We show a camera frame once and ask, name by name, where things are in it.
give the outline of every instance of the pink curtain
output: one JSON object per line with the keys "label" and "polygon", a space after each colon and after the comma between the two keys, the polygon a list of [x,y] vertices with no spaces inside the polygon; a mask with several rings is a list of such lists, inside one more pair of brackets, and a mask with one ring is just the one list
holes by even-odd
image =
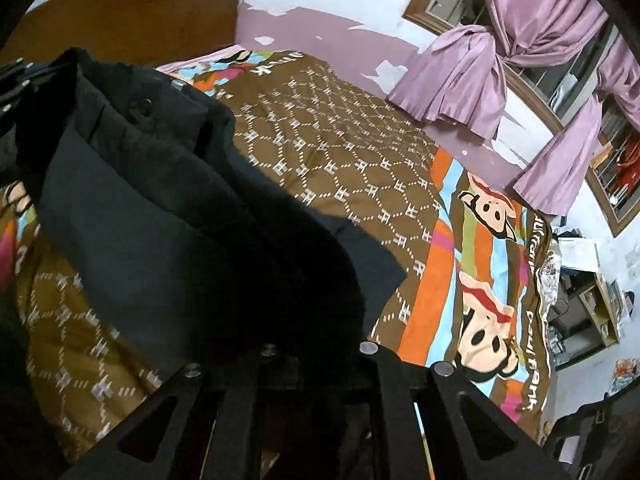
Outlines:
{"label": "pink curtain", "polygon": [[506,104],[503,62],[566,63],[607,15],[596,0],[485,1],[493,27],[445,32],[416,59],[389,100],[418,120],[453,120],[490,139]]}
{"label": "pink curtain", "polygon": [[568,213],[596,148],[607,94],[614,95],[627,119],[640,130],[640,66],[622,36],[598,69],[593,96],[513,186],[530,206],[548,214]]}

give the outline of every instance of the black jacket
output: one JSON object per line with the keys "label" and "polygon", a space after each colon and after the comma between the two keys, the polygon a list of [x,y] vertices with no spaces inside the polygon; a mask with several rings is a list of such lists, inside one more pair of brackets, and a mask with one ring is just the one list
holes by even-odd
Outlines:
{"label": "black jacket", "polygon": [[255,169],[215,99],[80,49],[54,65],[20,105],[18,166],[91,307],[165,373],[264,343],[320,381],[344,368],[366,298],[372,324],[404,278],[391,254]]}

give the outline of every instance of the window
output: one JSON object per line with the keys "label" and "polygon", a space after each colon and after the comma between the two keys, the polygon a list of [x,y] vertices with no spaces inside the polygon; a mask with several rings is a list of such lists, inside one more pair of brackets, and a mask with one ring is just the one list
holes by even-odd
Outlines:
{"label": "window", "polygon": [[603,110],[600,148],[591,167],[602,190],[596,198],[617,235],[640,210],[640,137],[612,96]]}
{"label": "window", "polygon": [[[457,25],[491,25],[484,0],[411,0],[403,17],[436,34]],[[507,65],[507,85],[556,134],[591,96],[596,85],[596,69],[617,33],[609,20],[572,60],[562,66],[521,68]],[[633,139],[630,132],[630,125],[610,102],[600,136],[603,150],[609,151],[599,153],[602,160],[597,167],[592,165],[586,177],[614,236],[640,212],[637,187],[629,189],[627,186],[624,190],[612,187],[617,182],[612,180],[617,176],[616,168],[621,171],[619,160],[626,156],[626,149]]]}
{"label": "window", "polygon": [[[404,17],[443,33],[457,25],[491,25],[484,0],[411,0]],[[613,25],[607,22],[600,33],[585,45],[572,60],[561,66],[521,68],[511,66],[507,71],[508,84],[539,117],[551,126],[558,125],[574,103],[582,105],[590,92],[582,92],[600,62]]]}

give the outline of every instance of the wooden headboard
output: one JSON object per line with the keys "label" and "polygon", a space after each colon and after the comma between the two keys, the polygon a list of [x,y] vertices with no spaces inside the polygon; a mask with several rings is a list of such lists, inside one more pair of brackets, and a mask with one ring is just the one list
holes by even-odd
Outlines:
{"label": "wooden headboard", "polygon": [[0,51],[0,65],[47,62],[72,46],[97,59],[147,66],[234,44],[239,0],[49,0],[27,13]]}

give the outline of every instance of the brown patterned blanket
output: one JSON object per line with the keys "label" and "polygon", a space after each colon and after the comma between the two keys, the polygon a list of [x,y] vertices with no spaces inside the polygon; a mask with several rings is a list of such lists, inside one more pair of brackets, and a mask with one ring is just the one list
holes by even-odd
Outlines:
{"label": "brown patterned blanket", "polygon": [[408,362],[454,363],[535,437],[549,367],[534,273],[548,224],[326,63],[300,52],[224,56],[164,71],[233,110],[236,147],[265,175],[350,218],[405,268],[370,338]]}
{"label": "brown patterned blanket", "polygon": [[[309,207],[350,218],[406,270],[370,339],[405,361],[454,363],[533,438],[549,384],[535,275],[549,227],[468,174],[403,112],[299,52],[248,52],[164,69],[222,100],[235,144]],[[4,208],[0,285],[17,287],[27,372],[69,460],[159,384],[82,295],[81,277],[38,236],[31,206]]]}

